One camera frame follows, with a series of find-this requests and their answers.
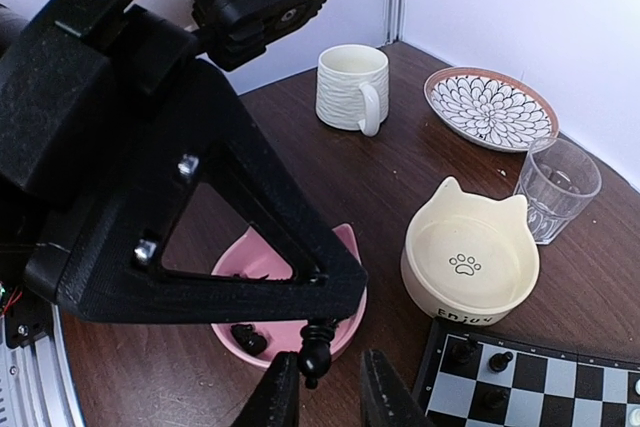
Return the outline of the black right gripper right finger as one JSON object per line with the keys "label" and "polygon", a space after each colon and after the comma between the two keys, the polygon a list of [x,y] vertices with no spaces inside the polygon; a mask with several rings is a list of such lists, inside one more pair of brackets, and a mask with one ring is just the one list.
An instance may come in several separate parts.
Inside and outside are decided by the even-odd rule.
{"label": "black right gripper right finger", "polygon": [[380,350],[362,353],[360,367],[362,426],[432,426],[404,382]]}

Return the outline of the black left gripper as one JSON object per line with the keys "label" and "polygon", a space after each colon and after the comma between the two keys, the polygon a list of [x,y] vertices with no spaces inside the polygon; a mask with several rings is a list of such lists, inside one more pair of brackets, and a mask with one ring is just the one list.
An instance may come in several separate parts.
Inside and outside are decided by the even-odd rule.
{"label": "black left gripper", "polygon": [[180,275],[138,252],[186,202],[178,137],[195,129],[200,61],[133,1],[50,0],[1,58],[1,278],[55,305],[61,281],[94,272]]}

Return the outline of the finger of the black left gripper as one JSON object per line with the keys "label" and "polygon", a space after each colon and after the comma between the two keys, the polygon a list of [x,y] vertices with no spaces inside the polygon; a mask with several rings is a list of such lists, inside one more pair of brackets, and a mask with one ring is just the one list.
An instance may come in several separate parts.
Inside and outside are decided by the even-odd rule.
{"label": "finger of the black left gripper", "polygon": [[210,135],[199,180],[287,261],[291,285],[364,287],[366,271],[309,203],[224,74],[204,61],[199,69]]}
{"label": "finger of the black left gripper", "polygon": [[56,303],[82,320],[128,324],[209,324],[344,319],[358,309],[367,274],[330,272],[323,282],[151,276],[136,269],[60,282]]}

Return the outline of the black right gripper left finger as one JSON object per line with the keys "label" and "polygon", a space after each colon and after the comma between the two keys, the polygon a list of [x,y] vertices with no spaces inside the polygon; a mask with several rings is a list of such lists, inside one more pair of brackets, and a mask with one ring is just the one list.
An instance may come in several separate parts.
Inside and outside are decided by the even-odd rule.
{"label": "black right gripper left finger", "polygon": [[299,370],[295,352],[279,352],[232,423],[233,427],[299,425]]}

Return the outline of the black pawn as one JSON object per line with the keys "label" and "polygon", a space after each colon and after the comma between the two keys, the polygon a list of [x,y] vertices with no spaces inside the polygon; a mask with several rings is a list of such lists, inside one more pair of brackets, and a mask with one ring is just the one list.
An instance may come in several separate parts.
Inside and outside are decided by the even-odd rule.
{"label": "black pawn", "polygon": [[488,362],[489,369],[496,373],[503,372],[513,358],[514,354],[510,351],[498,352],[490,357]]}
{"label": "black pawn", "polygon": [[496,389],[489,391],[483,398],[483,405],[488,410],[502,408],[509,399],[509,391],[504,389]]}

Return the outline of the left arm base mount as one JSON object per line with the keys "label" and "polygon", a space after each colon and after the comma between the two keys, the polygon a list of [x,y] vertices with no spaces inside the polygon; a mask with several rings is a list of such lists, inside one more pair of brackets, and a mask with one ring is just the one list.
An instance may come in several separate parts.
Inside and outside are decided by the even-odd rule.
{"label": "left arm base mount", "polygon": [[26,347],[53,333],[50,303],[22,286],[1,284],[1,319],[10,349]]}

